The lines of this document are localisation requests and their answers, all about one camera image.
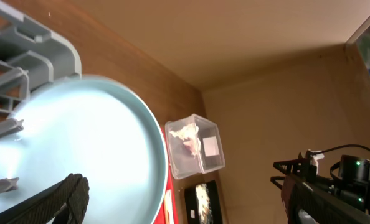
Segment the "gray dish rack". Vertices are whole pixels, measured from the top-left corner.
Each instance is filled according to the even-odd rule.
[[[2,1],[0,19],[7,22],[0,29],[0,117],[13,114],[40,86],[81,77],[80,56],[68,40]],[[14,118],[0,121],[0,138],[23,125]]]

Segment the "wooden wall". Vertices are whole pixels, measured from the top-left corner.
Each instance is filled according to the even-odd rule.
[[[370,76],[355,46],[301,58],[204,92],[207,117],[218,124],[226,168],[219,171],[230,223],[286,223],[274,161],[307,149],[370,147]],[[347,149],[325,155],[320,175]]]

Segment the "plastic container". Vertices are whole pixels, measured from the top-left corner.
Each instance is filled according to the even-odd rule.
[[[175,179],[208,173],[225,166],[221,139],[215,123],[192,114],[166,123],[166,141]]]

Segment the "white label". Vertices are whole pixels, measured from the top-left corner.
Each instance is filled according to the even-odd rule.
[[[219,155],[217,138],[215,136],[203,139],[204,154],[206,156]]]

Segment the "black cable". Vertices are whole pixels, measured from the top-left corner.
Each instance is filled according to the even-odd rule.
[[[366,146],[362,146],[362,145],[359,145],[359,144],[347,144],[347,145],[342,145],[342,146],[337,146],[337,147],[334,147],[334,148],[331,148],[331,149],[327,149],[327,150],[324,150],[324,151],[321,151],[321,152],[312,152],[311,156],[318,155],[318,154],[323,154],[323,153],[326,153],[326,152],[330,152],[330,151],[334,151],[334,150],[342,149],[342,148],[346,148],[346,147],[359,147],[361,149],[365,149],[365,150],[368,150],[370,152],[370,148],[368,148]]]
[[[333,164],[333,166],[330,167],[329,174],[330,174],[330,176],[332,177],[333,180],[335,180],[337,182],[340,182],[341,179],[333,174],[333,171],[335,169],[338,169],[338,168],[340,168],[340,162],[337,162],[337,163]]]

